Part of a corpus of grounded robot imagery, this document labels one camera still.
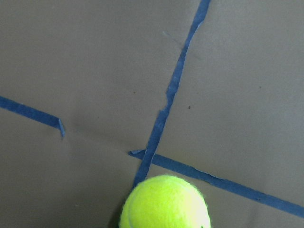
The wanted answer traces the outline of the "yellow tennis ball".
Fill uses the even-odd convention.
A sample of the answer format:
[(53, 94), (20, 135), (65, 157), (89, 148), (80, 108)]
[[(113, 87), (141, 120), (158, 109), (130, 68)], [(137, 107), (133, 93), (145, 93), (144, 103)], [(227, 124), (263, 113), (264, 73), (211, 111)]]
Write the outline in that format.
[(184, 179), (156, 176), (139, 183), (123, 206), (121, 228), (209, 228), (200, 191)]

